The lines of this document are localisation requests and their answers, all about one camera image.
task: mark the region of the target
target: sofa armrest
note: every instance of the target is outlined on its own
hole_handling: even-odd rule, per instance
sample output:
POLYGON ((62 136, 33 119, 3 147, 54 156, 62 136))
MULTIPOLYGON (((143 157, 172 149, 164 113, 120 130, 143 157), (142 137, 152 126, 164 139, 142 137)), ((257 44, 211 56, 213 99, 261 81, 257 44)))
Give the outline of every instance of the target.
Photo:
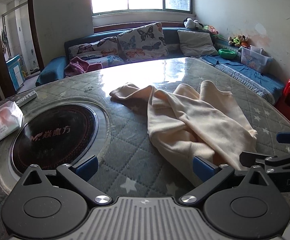
POLYGON ((66 56, 52 59, 37 78, 35 85, 38 87, 65 78, 64 69, 67 65, 66 56))

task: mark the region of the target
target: pillow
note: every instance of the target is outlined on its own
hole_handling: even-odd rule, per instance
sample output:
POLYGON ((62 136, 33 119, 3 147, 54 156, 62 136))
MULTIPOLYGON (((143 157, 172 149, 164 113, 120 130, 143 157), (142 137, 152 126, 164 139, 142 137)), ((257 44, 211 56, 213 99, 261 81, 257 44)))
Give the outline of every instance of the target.
POLYGON ((186 57, 218 55, 209 33, 178 30, 180 50, 186 57))
POLYGON ((80 57, 82 60, 118 55, 117 37, 108 37, 94 43, 85 43, 68 48, 69 60, 80 57))
POLYGON ((107 57, 90 59, 90 60, 87 60, 87 62, 89 64, 101 63, 103 68, 114 67, 114 66, 125 64, 125 62, 119 56, 116 56, 116 55, 109 55, 107 57))
POLYGON ((158 59, 168 55, 160 22, 120 33, 117 38, 127 62, 158 59))

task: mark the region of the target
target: sofa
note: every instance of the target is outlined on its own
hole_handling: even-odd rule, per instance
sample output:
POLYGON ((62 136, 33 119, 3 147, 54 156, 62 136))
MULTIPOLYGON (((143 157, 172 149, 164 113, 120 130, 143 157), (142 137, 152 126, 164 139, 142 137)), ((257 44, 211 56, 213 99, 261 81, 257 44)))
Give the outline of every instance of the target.
MULTIPOLYGON (((107 37, 117 36, 120 33, 123 33, 128 30, 130 29, 97 33, 97 34, 93 34, 87 37, 65 42, 64 43, 65 56, 52 59, 48 63, 48 65, 44 68, 44 70, 41 72, 39 77, 37 78, 35 85, 41 86, 41 85, 65 78, 64 69, 69 63, 69 53, 68 53, 69 47, 79 45, 79 44, 84 44, 84 43, 96 42, 107 37)), ((179 36, 178 36, 177 31, 188 30, 188 29, 177 28, 177 27, 163 27, 162 30, 165 36, 167 49, 169 51, 169 54, 163 57, 163 59, 184 57, 179 47, 179 36)), ((195 30, 195 31, 209 33, 214 43, 213 35, 209 31, 205 31, 205 30, 195 30)), ((118 45, 118 51, 119 51, 118 54, 120 54, 121 52, 120 45, 118 45)))

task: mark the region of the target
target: blue cabinet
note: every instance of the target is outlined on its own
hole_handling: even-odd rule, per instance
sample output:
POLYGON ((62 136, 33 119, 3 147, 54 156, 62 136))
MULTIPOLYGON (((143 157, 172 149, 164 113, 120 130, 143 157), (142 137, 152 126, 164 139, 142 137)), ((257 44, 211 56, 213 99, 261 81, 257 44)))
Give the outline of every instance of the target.
POLYGON ((6 62, 15 90, 18 90, 25 81, 21 71, 20 55, 6 62))

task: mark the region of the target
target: silver bolt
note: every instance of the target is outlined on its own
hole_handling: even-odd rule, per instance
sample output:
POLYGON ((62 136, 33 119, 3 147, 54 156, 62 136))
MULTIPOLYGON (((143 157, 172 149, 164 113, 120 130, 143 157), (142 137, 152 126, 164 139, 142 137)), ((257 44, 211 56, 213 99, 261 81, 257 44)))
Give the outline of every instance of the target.
POLYGON ((110 197, 105 196, 105 195, 99 195, 95 198, 95 202, 100 203, 100 204, 105 204, 105 203, 108 203, 109 201, 110 201, 110 197))
POLYGON ((197 201, 197 198, 195 196, 187 195, 182 196, 180 200, 184 203, 194 203, 197 201))

